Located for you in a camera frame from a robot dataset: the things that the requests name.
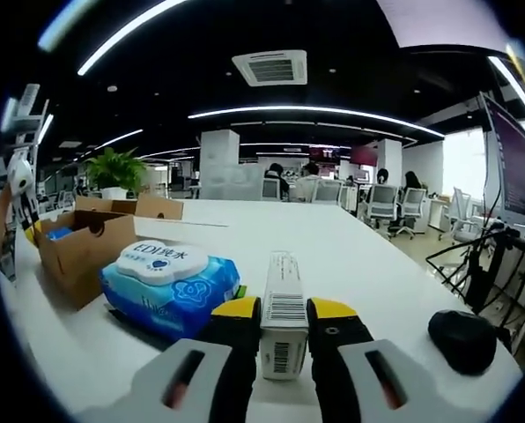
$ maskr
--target blue object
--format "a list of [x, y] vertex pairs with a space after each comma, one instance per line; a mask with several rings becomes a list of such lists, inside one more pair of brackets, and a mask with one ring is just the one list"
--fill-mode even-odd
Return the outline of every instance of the blue object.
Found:
[[50, 240], [60, 240], [68, 234], [72, 234], [72, 231], [68, 227], [60, 227], [59, 229], [56, 229], [54, 231], [49, 231], [48, 238]]
[[[165, 249], [155, 253], [167, 251], [174, 252]], [[125, 254], [126, 259], [130, 257], [136, 263], [144, 262], [143, 256], [136, 253]], [[102, 291], [114, 308], [136, 323], [173, 341], [193, 338], [210, 321], [211, 311], [234, 297], [240, 283], [232, 260], [206, 257], [207, 266], [196, 275], [156, 285], [122, 273], [117, 262], [111, 263], [100, 272]], [[169, 259], [150, 258], [147, 263], [149, 272], [163, 271], [171, 266]]]

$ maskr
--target white plastic lid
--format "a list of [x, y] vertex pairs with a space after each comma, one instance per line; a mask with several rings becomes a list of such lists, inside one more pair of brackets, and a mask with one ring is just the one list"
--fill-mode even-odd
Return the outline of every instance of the white plastic lid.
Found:
[[197, 275], [208, 266], [208, 255], [189, 245], [161, 241], [135, 242], [123, 249], [115, 264], [120, 273], [147, 285], [163, 286]]

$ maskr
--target potted plant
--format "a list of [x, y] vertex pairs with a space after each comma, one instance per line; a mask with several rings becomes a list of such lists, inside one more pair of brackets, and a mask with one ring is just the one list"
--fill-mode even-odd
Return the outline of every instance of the potted plant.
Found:
[[88, 164], [88, 177], [102, 193], [102, 198], [125, 199], [128, 189], [137, 190], [145, 164], [133, 157], [135, 148], [129, 152], [114, 152], [111, 147], [104, 149], [104, 154], [92, 157]]

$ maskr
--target green plant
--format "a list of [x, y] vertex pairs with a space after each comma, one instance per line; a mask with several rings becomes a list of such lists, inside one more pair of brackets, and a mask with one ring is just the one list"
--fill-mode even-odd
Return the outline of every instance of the green plant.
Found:
[[134, 151], [135, 148], [129, 152], [114, 152], [111, 147], [106, 147], [104, 154], [88, 159], [87, 171], [91, 182], [99, 189], [138, 189], [145, 164], [132, 156]]

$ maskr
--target cardboard box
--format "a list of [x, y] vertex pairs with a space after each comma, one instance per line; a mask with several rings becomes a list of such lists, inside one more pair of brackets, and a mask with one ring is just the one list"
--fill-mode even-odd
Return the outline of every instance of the cardboard box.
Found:
[[114, 212], [133, 214], [140, 218], [181, 220], [184, 203], [156, 197], [150, 194], [139, 194], [136, 200], [104, 200], [97, 197], [77, 197], [77, 210], [94, 212]]
[[[52, 241], [47, 233], [69, 227], [73, 233]], [[99, 270], [137, 241], [133, 216], [75, 210], [43, 220], [35, 231], [41, 264], [70, 302], [81, 309], [100, 296]]]
[[308, 329], [298, 263], [288, 252], [273, 252], [262, 302], [262, 377], [284, 381], [299, 376]]

